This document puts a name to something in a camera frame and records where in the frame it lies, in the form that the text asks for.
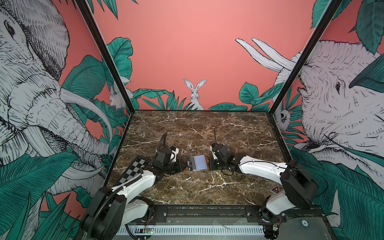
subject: animal eye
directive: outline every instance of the animal eye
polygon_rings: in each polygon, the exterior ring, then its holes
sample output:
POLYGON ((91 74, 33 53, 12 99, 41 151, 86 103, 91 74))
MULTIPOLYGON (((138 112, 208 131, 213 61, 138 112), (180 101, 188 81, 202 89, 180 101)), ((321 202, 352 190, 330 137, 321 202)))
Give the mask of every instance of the animal eye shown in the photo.
POLYGON ((335 85, 336 91, 340 94, 340 83, 337 82, 335 85))
POLYGON ((13 36, 15 35, 15 30, 13 29, 13 27, 11 27, 11 25, 9 25, 9 22, 7 21, 4 21, 4 25, 11 37, 13 38, 13 36))

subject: black antenna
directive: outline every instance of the black antenna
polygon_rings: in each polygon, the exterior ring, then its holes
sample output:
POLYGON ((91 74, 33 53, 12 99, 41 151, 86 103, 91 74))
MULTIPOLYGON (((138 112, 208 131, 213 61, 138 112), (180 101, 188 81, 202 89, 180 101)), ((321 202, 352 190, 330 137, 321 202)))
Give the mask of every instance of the black antenna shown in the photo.
POLYGON ((216 141, 216 128, 214 127, 214 134, 215 134, 215 144, 217 145, 217 141, 216 141))

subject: marble tabletop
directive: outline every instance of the marble tabletop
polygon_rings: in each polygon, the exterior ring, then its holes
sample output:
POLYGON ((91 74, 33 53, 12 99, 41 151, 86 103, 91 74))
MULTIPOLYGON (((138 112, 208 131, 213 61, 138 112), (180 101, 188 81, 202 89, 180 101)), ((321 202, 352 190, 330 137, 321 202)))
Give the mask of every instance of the marble tabletop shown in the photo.
MULTIPOLYGON (((152 159, 164 132, 167 144, 179 148, 178 157, 205 154, 212 157, 214 142, 232 152, 284 162, 265 113, 136 111, 117 156, 108 187, 113 186, 137 155, 152 159)), ((254 175, 203 170, 179 173, 164 179, 142 196, 156 204, 262 204, 277 183, 254 175)))

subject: triangular warning sticker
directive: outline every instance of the triangular warning sticker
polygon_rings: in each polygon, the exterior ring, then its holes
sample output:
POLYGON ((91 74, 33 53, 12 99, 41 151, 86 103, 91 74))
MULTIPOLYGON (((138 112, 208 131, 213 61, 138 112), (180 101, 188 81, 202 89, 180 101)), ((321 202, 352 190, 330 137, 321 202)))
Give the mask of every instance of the triangular warning sticker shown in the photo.
POLYGON ((276 186, 276 187, 272 188, 271 192, 278 194, 280 192, 279 186, 276 186))

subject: checkerboard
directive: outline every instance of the checkerboard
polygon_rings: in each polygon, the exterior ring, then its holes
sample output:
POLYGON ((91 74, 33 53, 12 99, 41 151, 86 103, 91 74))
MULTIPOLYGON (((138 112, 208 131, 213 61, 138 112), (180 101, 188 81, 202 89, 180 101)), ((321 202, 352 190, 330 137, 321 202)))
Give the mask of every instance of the checkerboard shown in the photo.
POLYGON ((125 183, 139 174, 140 168, 146 166, 150 161, 143 156, 137 156, 135 161, 128 167, 121 175, 121 178, 117 181, 115 186, 125 183))

